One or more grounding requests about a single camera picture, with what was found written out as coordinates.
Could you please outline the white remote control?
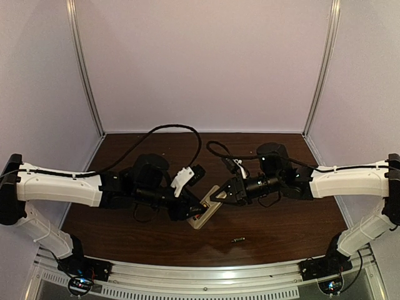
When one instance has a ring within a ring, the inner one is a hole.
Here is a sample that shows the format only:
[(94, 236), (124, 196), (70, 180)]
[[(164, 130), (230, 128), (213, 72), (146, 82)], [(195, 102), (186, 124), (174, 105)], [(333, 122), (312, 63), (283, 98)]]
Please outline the white remote control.
[(199, 219), (193, 219), (190, 217), (187, 222), (195, 230), (200, 230), (216, 213), (216, 211), (223, 205), (221, 202), (213, 202), (210, 200), (210, 195), (219, 188), (218, 185), (214, 185), (209, 192), (202, 198), (201, 203), (206, 206), (206, 212), (201, 215)]

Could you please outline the dark green AAA battery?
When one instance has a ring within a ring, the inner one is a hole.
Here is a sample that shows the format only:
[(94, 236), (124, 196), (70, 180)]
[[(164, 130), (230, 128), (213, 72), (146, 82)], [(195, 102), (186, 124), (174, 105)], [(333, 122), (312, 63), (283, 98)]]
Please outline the dark green AAA battery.
[(231, 240), (231, 243), (238, 243), (238, 242), (242, 242), (245, 241), (246, 238), (245, 237), (237, 237)]

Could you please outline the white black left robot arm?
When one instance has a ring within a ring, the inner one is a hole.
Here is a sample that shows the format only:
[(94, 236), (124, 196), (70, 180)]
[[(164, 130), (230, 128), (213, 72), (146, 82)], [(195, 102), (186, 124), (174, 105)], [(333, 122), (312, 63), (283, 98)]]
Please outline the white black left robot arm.
[(81, 241), (56, 229), (29, 202), (56, 201), (102, 209), (144, 205), (155, 211), (165, 209), (172, 221), (205, 213), (200, 200), (186, 189), (204, 176), (204, 169), (200, 165), (184, 167), (175, 177), (169, 176), (168, 169), (169, 163), (157, 154), (142, 154), (133, 166), (119, 172), (43, 169), (13, 154), (1, 174), (1, 224), (21, 226), (54, 254), (60, 268), (83, 278), (90, 263)]

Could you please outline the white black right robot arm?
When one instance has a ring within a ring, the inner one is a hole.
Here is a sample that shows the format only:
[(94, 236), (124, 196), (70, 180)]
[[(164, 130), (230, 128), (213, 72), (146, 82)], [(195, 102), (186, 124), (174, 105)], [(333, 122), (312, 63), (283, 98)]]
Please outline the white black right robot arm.
[(291, 159), (284, 145), (269, 142), (257, 148), (253, 159), (259, 161), (262, 173), (257, 177), (234, 176), (211, 194), (211, 201), (244, 206), (272, 193), (297, 200), (381, 197), (373, 212), (332, 238), (325, 256), (318, 261), (324, 275), (335, 275), (362, 246), (399, 227), (398, 154), (366, 165), (310, 166)]

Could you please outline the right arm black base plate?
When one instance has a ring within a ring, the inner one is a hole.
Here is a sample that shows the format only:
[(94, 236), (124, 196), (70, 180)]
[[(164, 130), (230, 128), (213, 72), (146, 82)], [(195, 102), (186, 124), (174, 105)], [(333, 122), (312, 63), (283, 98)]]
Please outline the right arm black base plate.
[(344, 271), (353, 268), (350, 260), (342, 260), (337, 257), (309, 257), (298, 263), (303, 281), (340, 275)]

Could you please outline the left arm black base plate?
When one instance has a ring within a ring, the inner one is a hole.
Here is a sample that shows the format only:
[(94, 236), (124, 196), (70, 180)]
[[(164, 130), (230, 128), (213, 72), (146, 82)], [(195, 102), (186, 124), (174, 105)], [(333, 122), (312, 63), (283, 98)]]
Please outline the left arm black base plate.
[(93, 259), (86, 256), (69, 256), (57, 260), (58, 269), (71, 277), (79, 276), (85, 279), (92, 279), (107, 282), (113, 264), (109, 261)]

